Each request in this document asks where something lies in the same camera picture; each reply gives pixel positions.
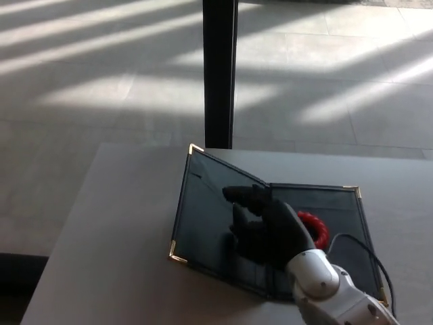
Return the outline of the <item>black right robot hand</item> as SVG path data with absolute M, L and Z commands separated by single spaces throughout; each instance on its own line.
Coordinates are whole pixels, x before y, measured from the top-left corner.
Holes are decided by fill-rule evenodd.
M 223 196 L 233 204 L 231 233 L 242 257 L 278 270 L 300 253 L 316 248 L 294 209 L 266 188 L 227 186 Z

